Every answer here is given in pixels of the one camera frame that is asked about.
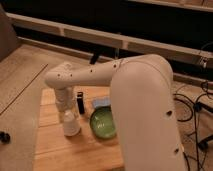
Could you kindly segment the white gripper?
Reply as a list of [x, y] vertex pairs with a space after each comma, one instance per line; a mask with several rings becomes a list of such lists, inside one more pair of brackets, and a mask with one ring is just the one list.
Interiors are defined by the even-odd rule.
[[74, 107], [74, 92], [72, 88], [55, 89], [55, 104], [59, 112], [71, 110]]

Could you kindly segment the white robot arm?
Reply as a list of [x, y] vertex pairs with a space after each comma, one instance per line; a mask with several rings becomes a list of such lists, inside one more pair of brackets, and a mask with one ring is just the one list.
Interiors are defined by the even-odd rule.
[[70, 106], [74, 86], [108, 86], [125, 171], [186, 171], [172, 94], [173, 71], [165, 58], [140, 55], [74, 69], [49, 70], [59, 111]]

